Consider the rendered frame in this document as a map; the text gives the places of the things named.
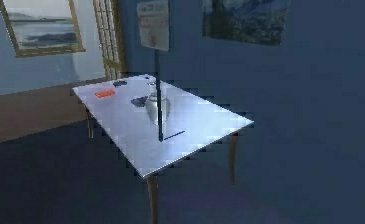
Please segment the gold framed seascape picture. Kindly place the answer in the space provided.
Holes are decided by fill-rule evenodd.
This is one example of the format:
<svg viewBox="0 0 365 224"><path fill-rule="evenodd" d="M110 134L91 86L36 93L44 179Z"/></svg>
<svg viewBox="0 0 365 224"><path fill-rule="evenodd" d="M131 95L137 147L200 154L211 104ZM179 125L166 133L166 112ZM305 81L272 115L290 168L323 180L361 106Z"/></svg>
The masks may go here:
<svg viewBox="0 0 365 224"><path fill-rule="evenodd" d="M85 52L74 0L0 0L17 58Z"/></svg>

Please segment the black stand with white sign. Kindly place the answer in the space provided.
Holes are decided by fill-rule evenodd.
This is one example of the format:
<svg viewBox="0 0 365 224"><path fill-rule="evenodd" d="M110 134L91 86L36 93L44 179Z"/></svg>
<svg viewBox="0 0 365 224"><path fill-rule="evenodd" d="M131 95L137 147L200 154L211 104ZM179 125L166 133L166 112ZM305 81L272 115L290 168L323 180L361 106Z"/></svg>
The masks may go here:
<svg viewBox="0 0 365 224"><path fill-rule="evenodd" d="M151 122L158 129L158 140L160 142L183 133L183 130L175 129L172 125L167 124L171 115L171 107L169 117L165 123L162 122L161 114L161 83L165 85L166 96L169 99L169 95L167 94L169 86L161 80L159 61L160 52L168 52L170 50L169 15L169 0L151 0L139 2L137 4L137 19L141 44L146 48L154 50L154 71L149 73L147 77L150 77L149 82L156 82L158 124L155 125L152 121Z"/></svg>

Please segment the wooden framed window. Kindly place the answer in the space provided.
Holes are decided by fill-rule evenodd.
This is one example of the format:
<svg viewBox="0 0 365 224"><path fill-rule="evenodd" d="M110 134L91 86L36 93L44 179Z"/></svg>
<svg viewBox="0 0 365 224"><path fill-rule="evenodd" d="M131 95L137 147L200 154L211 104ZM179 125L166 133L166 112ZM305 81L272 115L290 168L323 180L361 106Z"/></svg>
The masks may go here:
<svg viewBox="0 0 365 224"><path fill-rule="evenodd" d="M127 71L119 3L120 0L93 0L105 76L110 80L123 77Z"/></svg>

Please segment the clear glass vase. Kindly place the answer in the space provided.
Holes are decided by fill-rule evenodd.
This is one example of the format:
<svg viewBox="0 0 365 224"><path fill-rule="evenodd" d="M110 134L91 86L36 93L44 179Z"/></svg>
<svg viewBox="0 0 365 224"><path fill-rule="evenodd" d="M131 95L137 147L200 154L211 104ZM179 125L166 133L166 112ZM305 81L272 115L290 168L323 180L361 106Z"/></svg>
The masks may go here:
<svg viewBox="0 0 365 224"><path fill-rule="evenodd" d="M158 124L158 106L157 106L157 88L156 82L149 82L149 95L145 102L145 109L150 120L157 125ZM162 114L162 122L165 123L170 114L170 101L166 96L166 87L163 83L160 84L161 91L161 114Z"/></svg>

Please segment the dark landscape wall picture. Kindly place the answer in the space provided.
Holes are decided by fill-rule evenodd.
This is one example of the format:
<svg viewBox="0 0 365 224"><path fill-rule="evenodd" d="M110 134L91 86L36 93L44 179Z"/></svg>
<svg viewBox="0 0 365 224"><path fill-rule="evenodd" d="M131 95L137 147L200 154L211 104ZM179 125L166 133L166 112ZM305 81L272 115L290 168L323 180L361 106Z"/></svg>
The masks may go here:
<svg viewBox="0 0 365 224"><path fill-rule="evenodd" d="M202 35L279 46L291 0L202 0Z"/></svg>

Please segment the white table with wooden legs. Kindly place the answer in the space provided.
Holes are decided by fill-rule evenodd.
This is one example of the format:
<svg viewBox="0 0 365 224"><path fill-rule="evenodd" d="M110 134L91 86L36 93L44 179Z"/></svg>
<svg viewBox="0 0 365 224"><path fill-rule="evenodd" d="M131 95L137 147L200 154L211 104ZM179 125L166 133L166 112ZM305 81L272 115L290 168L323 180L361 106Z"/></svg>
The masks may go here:
<svg viewBox="0 0 365 224"><path fill-rule="evenodd" d="M160 142L158 129L144 107L136 107L132 99L149 95L148 74L78 86L74 93L119 148L138 175L146 180L150 199L151 224L158 224L158 183L156 175L164 168L192 156L212 143L229 136L228 164L234 170L237 134L253 121L165 82L171 102L167 121L183 133ZM114 87L116 81L127 85ZM96 92L115 91L105 98Z"/></svg>

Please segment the orange flat rectangular object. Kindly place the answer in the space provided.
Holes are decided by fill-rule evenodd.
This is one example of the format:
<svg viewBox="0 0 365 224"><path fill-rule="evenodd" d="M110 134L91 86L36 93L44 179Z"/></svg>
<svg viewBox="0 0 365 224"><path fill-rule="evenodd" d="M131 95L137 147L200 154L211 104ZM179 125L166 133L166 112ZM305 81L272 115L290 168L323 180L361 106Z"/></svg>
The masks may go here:
<svg viewBox="0 0 365 224"><path fill-rule="evenodd" d="M115 91L113 89L111 89L111 90L105 90L105 91L101 91L101 92L96 92L95 93L95 96L97 98L105 98L105 97L112 96L113 94L115 94Z"/></svg>

